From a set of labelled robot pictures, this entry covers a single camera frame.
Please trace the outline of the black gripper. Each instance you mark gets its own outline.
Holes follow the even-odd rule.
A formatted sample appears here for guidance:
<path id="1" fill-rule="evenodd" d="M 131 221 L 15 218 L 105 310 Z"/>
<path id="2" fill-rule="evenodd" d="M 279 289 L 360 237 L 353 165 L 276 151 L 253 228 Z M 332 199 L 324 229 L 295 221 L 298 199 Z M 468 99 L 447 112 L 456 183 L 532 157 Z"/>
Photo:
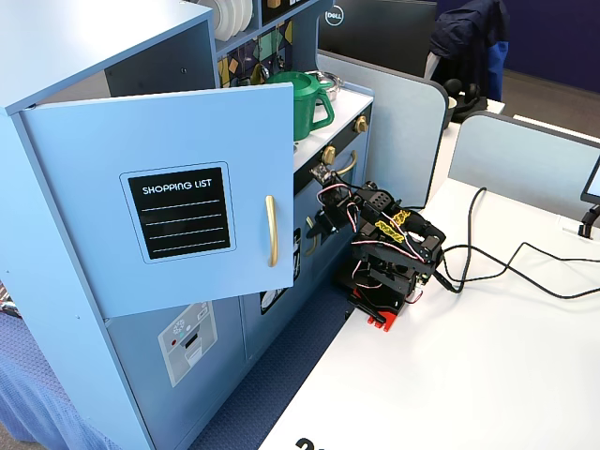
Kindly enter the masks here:
<path id="1" fill-rule="evenodd" d="M 358 209 L 353 201 L 353 193 L 345 184 L 333 184 L 318 192 L 322 210 L 315 216 L 306 238 L 315 238 L 338 233 L 350 225 L 354 233 L 358 229 Z"/>

